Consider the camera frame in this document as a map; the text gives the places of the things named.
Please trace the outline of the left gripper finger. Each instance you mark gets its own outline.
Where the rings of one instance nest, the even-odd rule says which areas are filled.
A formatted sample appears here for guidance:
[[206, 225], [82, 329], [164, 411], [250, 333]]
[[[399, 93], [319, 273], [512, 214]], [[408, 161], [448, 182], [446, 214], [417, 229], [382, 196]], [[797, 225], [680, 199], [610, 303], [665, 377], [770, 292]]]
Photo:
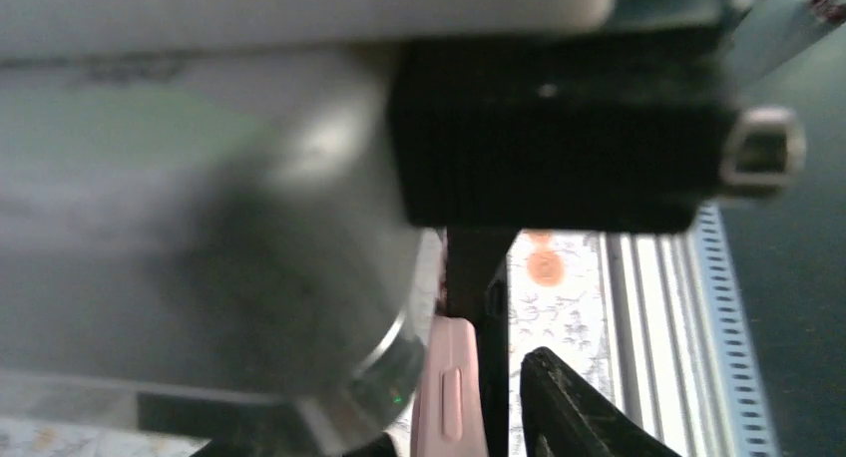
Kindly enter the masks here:
[[528, 456], [678, 457], [547, 347], [524, 356], [520, 399]]

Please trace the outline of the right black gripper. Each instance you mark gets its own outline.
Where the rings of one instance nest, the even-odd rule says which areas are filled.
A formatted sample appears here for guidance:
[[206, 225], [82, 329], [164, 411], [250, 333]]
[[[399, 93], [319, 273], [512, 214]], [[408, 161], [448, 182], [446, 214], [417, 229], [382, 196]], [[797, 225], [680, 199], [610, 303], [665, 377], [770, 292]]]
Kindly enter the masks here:
[[409, 221], [448, 227], [444, 313], [485, 320], [518, 229], [687, 229], [721, 190], [739, 115], [721, 41], [687, 28], [406, 46], [387, 123]]

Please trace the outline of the black smartphone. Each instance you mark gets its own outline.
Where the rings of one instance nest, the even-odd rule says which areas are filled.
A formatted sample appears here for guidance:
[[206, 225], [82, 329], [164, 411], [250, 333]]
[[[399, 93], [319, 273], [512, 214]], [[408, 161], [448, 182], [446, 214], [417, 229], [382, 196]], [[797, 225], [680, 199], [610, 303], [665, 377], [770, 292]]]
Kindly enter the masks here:
[[506, 262], [493, 275], [475, 324], [479, 383], [488, 454], [509, 451], [509, 286]]

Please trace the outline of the pink phone case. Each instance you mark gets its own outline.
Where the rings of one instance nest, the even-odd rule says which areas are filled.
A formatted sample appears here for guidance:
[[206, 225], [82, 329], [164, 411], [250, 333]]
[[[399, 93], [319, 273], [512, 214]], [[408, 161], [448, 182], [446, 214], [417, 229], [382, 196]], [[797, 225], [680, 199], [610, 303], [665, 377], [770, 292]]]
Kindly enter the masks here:
[[411, 419], [415, 457], [487, 457], [474, 326], [433, 317]]

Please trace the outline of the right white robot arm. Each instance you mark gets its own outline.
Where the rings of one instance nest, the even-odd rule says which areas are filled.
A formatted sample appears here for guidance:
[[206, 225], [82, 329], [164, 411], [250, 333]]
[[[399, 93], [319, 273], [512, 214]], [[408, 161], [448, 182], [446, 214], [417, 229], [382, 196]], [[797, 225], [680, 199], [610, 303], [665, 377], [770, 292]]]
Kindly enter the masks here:
[[753, 0], [1, 0], [1, 393], [221, 456], [507, 444], [505, 257], [688, 229]]

